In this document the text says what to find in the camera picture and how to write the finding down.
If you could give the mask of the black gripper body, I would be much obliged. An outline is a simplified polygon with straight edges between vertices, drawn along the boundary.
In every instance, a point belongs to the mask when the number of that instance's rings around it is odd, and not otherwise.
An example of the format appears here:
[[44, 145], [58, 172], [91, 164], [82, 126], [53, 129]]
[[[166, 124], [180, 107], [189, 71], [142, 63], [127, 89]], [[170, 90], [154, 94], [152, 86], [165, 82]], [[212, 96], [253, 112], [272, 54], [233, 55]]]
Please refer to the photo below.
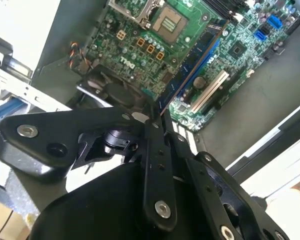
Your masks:
[[210, 240], [212, 233], [189, 185], [174, 180], [177, 225], [163, 232], [142, 211], [143, 175], [118, 166], [56, 199], [39, 215], [33, 240]]

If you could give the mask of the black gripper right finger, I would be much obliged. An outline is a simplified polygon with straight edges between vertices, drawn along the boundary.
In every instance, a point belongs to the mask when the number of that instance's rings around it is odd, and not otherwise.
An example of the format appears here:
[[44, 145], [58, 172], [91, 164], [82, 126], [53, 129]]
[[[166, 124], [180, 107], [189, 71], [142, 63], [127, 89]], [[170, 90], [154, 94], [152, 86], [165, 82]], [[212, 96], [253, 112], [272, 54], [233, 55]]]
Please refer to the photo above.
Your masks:
[[288, 235], [206, 151], [194, 155], [174, 131], [169, 110], [164, 130], [178, 171], [194, 193], [195, 220], [203, 221], [207, 240], [287, 240]]

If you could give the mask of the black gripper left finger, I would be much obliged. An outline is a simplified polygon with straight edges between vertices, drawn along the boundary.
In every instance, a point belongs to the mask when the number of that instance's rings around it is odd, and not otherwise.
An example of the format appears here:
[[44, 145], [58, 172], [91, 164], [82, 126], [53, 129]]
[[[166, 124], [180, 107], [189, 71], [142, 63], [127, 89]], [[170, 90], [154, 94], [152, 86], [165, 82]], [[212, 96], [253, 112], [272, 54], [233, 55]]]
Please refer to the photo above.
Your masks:
[[10, 116], [0, 122], [0, 161], [46, 183], [109, 155], [144, 168], [142, 211], [160, 230], [177, 224], [172, 160], [162, 120], [123, 107]]

